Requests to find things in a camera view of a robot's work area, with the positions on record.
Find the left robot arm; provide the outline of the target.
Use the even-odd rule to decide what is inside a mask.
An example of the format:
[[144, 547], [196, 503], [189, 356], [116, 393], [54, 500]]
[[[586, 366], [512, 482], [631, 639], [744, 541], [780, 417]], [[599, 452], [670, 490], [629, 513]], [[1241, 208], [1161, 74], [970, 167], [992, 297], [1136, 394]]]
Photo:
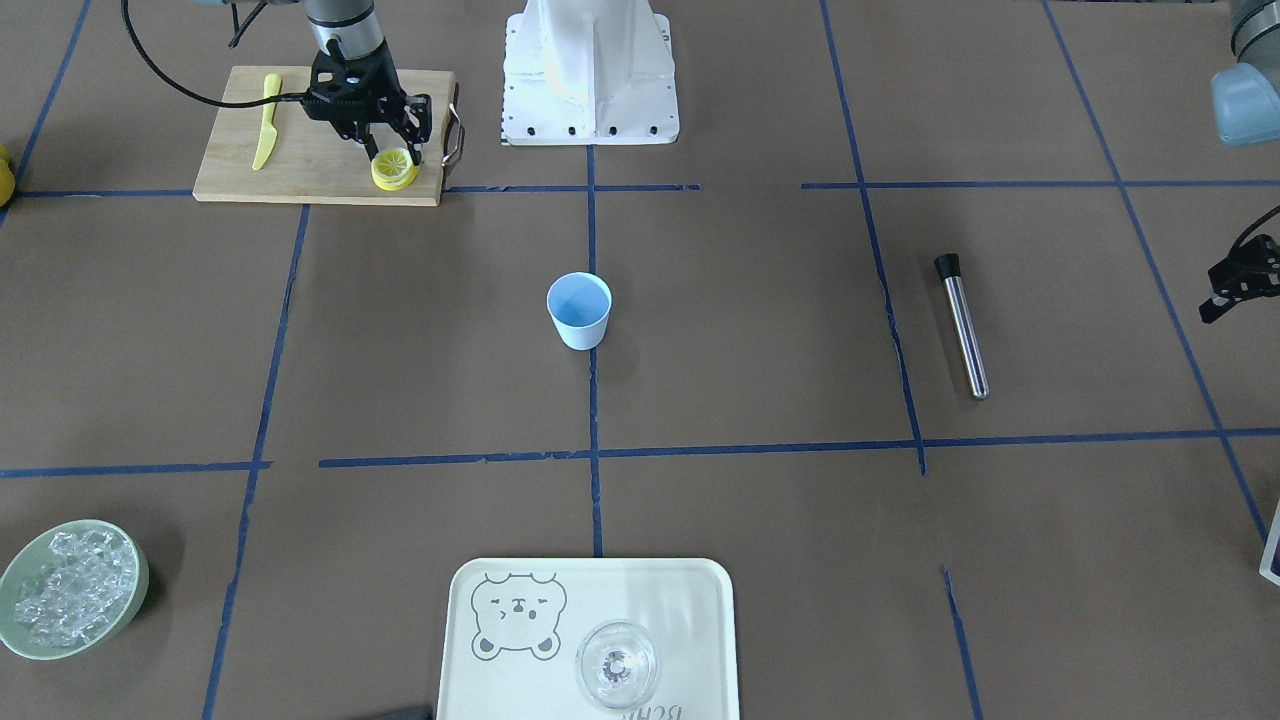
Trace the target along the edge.
[[[1211, 81], [1220, 140], [1230, 147], [1279, 138], [1279, 3], [1230, 1], [1230, 49], [1235, 64]], [[1225, 258], [1207, 270], [1212, 293], [1199, 318], [1212, 324], [1231, 309], [1279, 293], [1277, 237], [1262, 228], [1277, 219], [1267, 210], [1233, 241]]]

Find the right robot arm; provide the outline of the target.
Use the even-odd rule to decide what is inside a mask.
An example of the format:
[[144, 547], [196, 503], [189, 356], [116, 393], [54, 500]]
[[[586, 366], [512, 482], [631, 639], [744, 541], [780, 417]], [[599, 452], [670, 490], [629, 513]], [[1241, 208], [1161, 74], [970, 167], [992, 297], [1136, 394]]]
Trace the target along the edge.
[[274, 102], [297, 102], [306, 117], [328, 123], [339, 137], [379, 152], [371, 128], [387, 126], [406, 145], [415, 165], [433, 133], [433, 100], [426, 94], [407, 94], [399, 79], [387, 36], [372, 1], [303, 1], [302, 8], [317, 45], [302, 92], [276, 91], [264, 99], [228, 102], [206, 97], [174, 81], [160, 69], [142, 45], [128, 1], [119, 4], [125, 32], [143, 64], [177, 92], [211, 108], [250, 109]]

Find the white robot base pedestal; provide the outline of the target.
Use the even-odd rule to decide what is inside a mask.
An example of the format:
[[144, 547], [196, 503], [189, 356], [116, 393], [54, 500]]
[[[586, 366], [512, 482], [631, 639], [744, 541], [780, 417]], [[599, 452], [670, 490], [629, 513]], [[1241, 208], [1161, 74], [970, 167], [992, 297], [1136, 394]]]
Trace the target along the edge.
[[648, 1], [529, 1], [504, 29], [500, 141], [666, 145], [681, 132], [669, 19]]

